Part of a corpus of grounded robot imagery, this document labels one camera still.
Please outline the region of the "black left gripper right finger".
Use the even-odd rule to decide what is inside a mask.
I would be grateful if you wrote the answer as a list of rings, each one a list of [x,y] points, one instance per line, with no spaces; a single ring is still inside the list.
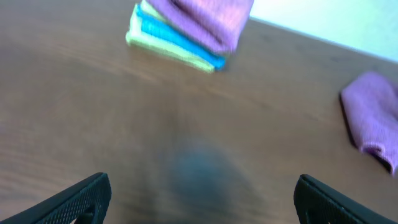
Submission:
[[[297,181],[294,205],[301,224],[397,224],[308,174]]]

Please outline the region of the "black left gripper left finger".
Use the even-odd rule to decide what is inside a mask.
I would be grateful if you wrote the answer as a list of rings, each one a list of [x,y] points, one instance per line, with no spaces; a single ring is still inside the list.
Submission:
[[[108,175],[99,172],[1,224],[103,224],[110,200]]]

